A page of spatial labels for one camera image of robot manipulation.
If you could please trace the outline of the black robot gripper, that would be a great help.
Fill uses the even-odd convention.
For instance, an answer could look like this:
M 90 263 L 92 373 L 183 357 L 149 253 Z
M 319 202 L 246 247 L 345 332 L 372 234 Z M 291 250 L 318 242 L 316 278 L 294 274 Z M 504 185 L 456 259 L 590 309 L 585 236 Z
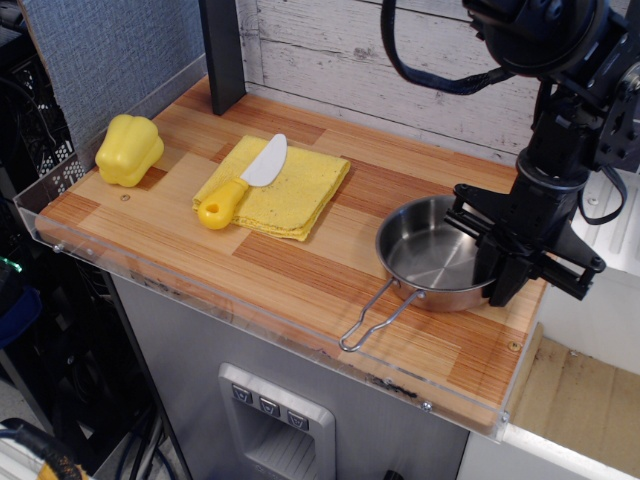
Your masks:
M 507 194 L 454 187 L 452 225 L 475 240 L 475 284 L 495 284 L 489 299 L 505 307 L 535 279 L 582 300 L 605 262 L 572 229 L 587 172 L 551 177 L 520 165 Z

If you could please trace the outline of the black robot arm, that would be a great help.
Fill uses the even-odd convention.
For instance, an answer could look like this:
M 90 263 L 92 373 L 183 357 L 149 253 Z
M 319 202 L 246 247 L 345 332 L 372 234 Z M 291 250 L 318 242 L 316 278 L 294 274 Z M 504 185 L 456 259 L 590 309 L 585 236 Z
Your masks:
M 469 1 L 494 60 L 540 83 L 533 135 L 507 194 L 460 184 L 449 220 L 476 240 L 474 276 L 504 306 L 531 279 L 583 298 L 604 261 L 573 231 L 592 172 L 622 186 L 614 163 L 637 140 L 639 28 L 605 1 Z

